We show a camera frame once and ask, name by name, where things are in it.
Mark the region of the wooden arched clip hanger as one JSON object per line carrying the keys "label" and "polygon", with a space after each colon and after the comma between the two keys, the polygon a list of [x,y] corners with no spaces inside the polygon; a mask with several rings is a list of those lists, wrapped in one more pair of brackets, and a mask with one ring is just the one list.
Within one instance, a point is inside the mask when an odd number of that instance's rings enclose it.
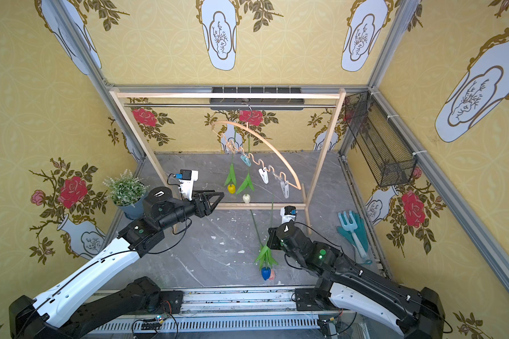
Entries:
{"label": "wooden arched clip hanger", "polygon": [[225,132],[227,124],[236,130],[236,154],[234,166],[236,172],[236,190],[242,184],[247,175],[247,166],[241,160],[243,151],[247,150],[247,137],[250,137],[250,169],[253,180],[257,175],[263,183],[269,183],[271,178],[277,180],[281,186],[282,194],[286,199],[290,196],[290,190],[303,189],[298,174],[291,163],[285,159],[284,154],[271,144],[271,138],[264,133],[264,127],[268,124],[276,124],[277,116],[265,110],[255,110],[250,106],[242,110],[218,110],[207,113],[204,123],[216,134],[217,141],[224,153],[230,154],[225,147]]}

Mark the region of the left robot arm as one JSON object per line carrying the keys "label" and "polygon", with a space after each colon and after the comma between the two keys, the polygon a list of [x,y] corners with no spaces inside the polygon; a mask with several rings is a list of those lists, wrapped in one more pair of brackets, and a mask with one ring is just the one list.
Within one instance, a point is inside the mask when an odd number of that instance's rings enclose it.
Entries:
{"label": "left robot arm", "polygon": [[182,200],[174,198],[168,187],[152,189],[142,201],[143,216],[104,250],[53,288],[34,298],[23,295],[10,305],[11,337],[81,338],[121,315],[160,311],[161,289],[147,277],[95,302],[87,299],[123,269],[152,254],[166,229],[192,216],[211,215],[223,198],[222,192],[203,190]]}

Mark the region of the blue artificial tulip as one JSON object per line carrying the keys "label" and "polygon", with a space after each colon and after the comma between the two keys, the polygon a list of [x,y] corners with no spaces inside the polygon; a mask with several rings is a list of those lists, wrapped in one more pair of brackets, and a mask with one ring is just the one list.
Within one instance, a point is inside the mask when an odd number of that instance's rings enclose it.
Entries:
{"label": "blue artificial tulip", "polygon": [[250,215],[253,220],[254,229],[256,231],[257,240],[260,245],[260,252],[255,260],[256,263],[259,264],[261,276],[265,281],[268,281],[270,276],[271,268],[274,268],[275,265],[277,265],[277,261],[273,258],[271,249],[266,245],[262,243],[262,237],[260,234],[260,231],[257,227],[257,223],[255,220],[255,215],[252,210],[250,210]]}

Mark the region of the yellow artificial tulip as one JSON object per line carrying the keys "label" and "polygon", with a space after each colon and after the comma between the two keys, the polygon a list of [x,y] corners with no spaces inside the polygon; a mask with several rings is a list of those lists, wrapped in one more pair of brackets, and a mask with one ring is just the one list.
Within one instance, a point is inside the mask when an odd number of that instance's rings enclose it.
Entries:
{"label": "yellow artificial tulip", "polygon": [[227,130],[225,132],[225,147],[226,150],[232,155],[232,158],[230,161],[230,167],[228,171],[228,176],[225,181],[225,185],[230,194],[235,194],[237,185],[236,172],[234,166],[234,157],[236,154],[236,130],[235,127],[230,124],[227,124],[226,126]]}

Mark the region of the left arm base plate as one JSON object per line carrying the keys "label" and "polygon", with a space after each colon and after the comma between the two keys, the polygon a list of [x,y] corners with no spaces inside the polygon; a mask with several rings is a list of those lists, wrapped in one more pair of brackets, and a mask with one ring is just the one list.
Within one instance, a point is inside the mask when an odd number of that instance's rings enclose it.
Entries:
{"label": "left arm base plate", "polygon": [[181,290],[162,290],[158,294],[157,312],[176,315],[181,312],[184,292]]}

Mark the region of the pink artificial tulip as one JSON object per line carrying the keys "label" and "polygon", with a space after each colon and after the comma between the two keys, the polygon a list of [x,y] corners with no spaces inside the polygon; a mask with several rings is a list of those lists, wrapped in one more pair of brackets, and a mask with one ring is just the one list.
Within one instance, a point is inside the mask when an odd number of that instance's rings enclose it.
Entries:
{"label": "pink artificial tulip", "polygon": [[273,281],[276,277],[276,274],[275,274],[275,270],[273,268],[271,268],[271,271],[270,271],[270,276],[269,276],[269,281]]}

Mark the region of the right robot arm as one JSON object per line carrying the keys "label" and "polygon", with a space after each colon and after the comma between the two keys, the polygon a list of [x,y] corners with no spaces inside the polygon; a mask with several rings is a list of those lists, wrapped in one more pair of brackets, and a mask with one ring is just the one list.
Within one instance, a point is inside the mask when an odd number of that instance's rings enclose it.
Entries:
{"label": "right robot arm", "polygon": [[318,277],[315,302],[348,309],[387,326],[404,338],[442,338],[445,312],[438,293],[418,291],[363,268],[342,250],[312,241],[293,221],[268,229],[267,245],[281,250]]}

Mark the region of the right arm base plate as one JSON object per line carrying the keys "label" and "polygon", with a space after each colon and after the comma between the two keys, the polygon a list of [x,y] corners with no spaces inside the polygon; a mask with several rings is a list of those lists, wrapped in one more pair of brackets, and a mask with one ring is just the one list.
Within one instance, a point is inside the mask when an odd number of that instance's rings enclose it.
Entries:
{"label": "right arm base plate", "polygon": [[291,299],[295,302],[296,309],[301,312],[338,310],[315,288],[296,288]]}

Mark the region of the white artificial tulip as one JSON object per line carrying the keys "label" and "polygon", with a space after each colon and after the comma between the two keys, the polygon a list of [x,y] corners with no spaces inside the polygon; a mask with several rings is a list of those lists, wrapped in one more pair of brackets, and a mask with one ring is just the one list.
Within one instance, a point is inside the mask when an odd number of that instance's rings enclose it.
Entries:
{"label": "white artificial tulip", "polygon": [[252,161],[250,159],[249,154],[250,154],[250,137],[247,137],[247,150],[243,151],[243,155],[241,155],[240,157],[244,164],[247,166],[247,175],[243,180],[242,184],[236,190],[236,195],[240,195],[240,193],[244,192],[246,189],[251,189],[252,191],[254,190],[253,180],[250,174]]}

